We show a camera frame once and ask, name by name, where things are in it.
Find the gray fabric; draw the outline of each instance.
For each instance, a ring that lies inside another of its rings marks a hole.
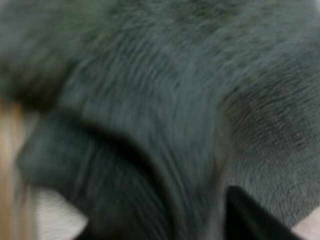
[[[0,73],[51,112],[18,158],[26,180],[124,239],[221,239],[225,184],[292,226],[320,200],[315,6],[9,0]]]

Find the gray sweater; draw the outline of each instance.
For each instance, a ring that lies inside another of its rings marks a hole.
[[[8,0],[1,84],[42,116],[17,165],[106,238],[222,239],[229,184],[291,227],[320,204],[319,38],[312,0]]]

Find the white surface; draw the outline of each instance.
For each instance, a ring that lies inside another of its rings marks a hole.
[[[40,191],[36,198],[38,240],[72,240],[86,219],[58,194]]]

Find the gray blanket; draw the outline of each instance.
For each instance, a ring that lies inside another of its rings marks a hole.
[[[288,227],[320,204],[312,0],[8,0],[5,96],[41,120],[19,157],[107,239],[219,240],[239,185]]]

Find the black object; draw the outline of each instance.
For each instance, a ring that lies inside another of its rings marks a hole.
[[[300,240],[240,187],[227,189],[225,240]]]

